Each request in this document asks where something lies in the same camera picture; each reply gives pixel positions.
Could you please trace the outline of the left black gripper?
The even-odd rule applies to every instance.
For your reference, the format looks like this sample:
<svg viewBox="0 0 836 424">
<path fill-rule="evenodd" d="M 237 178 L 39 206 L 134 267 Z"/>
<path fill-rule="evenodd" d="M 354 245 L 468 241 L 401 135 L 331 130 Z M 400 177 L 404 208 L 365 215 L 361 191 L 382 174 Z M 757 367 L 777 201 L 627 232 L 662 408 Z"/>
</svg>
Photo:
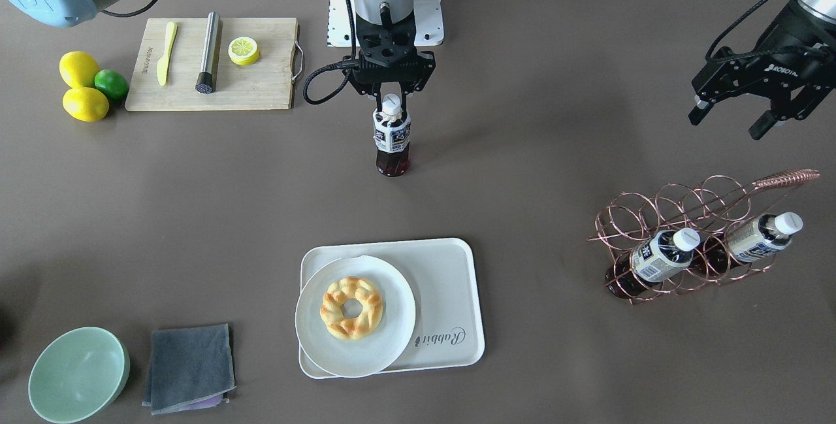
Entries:
<svg viewBox="0 0 836 424">
<path fill-rule="evenodd" d="M 747 53 L 720 47 L 696 74 L 695 106 L 688 114 L 699 125 L 714 105 L 743 94 L 770 100 L 770 108 L 748 132 L 760 140 L 788 118 L 804 120 L 834 90 L 834 24 L 790 0 Z"/>
</svg>

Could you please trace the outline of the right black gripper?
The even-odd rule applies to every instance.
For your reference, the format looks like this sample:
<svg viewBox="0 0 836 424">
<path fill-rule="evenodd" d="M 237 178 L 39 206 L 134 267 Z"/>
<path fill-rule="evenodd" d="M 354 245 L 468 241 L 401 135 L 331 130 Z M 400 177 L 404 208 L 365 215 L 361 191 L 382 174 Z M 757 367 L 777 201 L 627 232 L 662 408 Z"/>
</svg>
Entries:
<svg viewBox="0 0 836 424">
<path fill-rule="evenodd" d="M 350 84 L 361 95 L 372 95 L 373 115 L 377 115 L 383 109 L 380 85 L 399 82 L 401 109 L 410 112 L 412 92 L 423 90 L 436 69 L 435 54 L 415 48 L 415 17 L 407 16 L 386 28 L 356 16 L 356 37 L 361 46 L 358 63 L 344 71 Z"/>
</svg>

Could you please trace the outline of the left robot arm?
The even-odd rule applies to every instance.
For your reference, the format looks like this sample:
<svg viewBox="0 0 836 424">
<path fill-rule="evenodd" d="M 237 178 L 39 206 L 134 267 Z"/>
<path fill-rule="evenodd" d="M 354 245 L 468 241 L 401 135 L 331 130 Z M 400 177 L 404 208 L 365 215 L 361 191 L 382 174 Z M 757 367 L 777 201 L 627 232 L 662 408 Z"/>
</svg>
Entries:
<svg viewBox="0 0 836 424">
<path fill-rule="evenodd" d="M 753 139 L 790 118 L 804 120 L 835 86 L 835 0 L 789 0 L 752 51 L 735 53 L 714 42 L 705 60 L 692 80 L 693 125 L 716 103 L 743 94 L 770 102 L 749 127 Z"/>
</svg>

